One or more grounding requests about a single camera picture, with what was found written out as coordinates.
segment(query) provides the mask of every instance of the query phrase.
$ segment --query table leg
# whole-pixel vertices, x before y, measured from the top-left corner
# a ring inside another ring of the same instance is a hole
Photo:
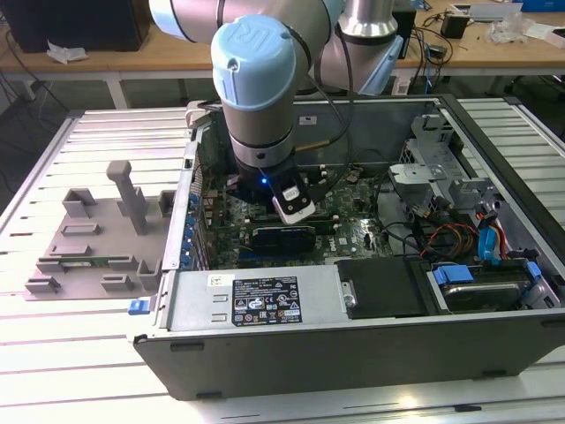
[[[496,76],[493,78],[493,82],[491,82],[491,86],[486,91],[486,95],[496,96],[498,93],[498,87],[501,84],[502,76]]]
[[[411,73],[399,72],[396,75],[395,84],[392,87],[392,95],[407,95],[411,81]]]
[[[130,109],[130,103],[125,95],[124,82],[120,79],[106,79],[106,84],[116,109]]]

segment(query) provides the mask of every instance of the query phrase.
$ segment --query ur logo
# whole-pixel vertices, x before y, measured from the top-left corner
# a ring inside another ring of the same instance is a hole
[[[248,23],[240,23],[233,34],[233,41],[248,46],[250,49],[259,51],[267,38],[272,34],[271,29],[264,26],[250,26]]]

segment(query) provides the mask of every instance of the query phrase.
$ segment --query blue connector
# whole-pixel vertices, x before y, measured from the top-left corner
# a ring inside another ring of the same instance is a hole
[[[494,256],[498,234],[491,227],[483,228],[478,234],[478,257],[483,261],[490,261],[499,265],[501,260]]]
[[[541,269],[539,269],[539,266],[536,262],[528,262],[526,269],[530,273],[534,283],[537,283],[539,279],[541,279]]]
[[[438,267],[433,276],[438,285],[472,283],[473,275],[466,265],[446,265]]]
[[[150,300],[149,299],[135,299],[130,303],[127,309],[129,315],[147,315],[150,314]]]

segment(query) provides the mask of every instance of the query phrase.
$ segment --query gray vertical post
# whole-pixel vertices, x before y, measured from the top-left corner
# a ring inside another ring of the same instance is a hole
[[[112,161],[106,169],[106,175],[114,183],[120,192],[124,206],[132,220],[133,228],[138,235],[143,235],[147,231],[147,221],[145,219],[145,208],[140,205],[140,198],[136,195],[130,180],[132,165],[129,161]]]

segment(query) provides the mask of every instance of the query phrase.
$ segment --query light blue joint cap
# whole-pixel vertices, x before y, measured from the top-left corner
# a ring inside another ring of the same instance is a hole
[[[392,71],[395,69],[396,59],[398,59],[402,47],[403,38],[398,35],[390,45],[387,54],[382,57],[365,85],[359,90],[361,95],[379,95],[382,93]]]
[[[285,25],[265,15],[248,15],[222,26],[212,40],[213,78],[230,107],[263,110],[292,85],[297,56]]]
[[[182,29],[177,22],[171,0],[149,0],[149,7],[155,24],[165,34],[174,35],[181,40],[186,40]]]
[[[329,20],[332,23],[331,31],[333,33],[335,24],[337,24],[337,20],[343,13],[343,9],[345,9],[345,0],[324,0],[324,4],[326,9],[328,9]]]

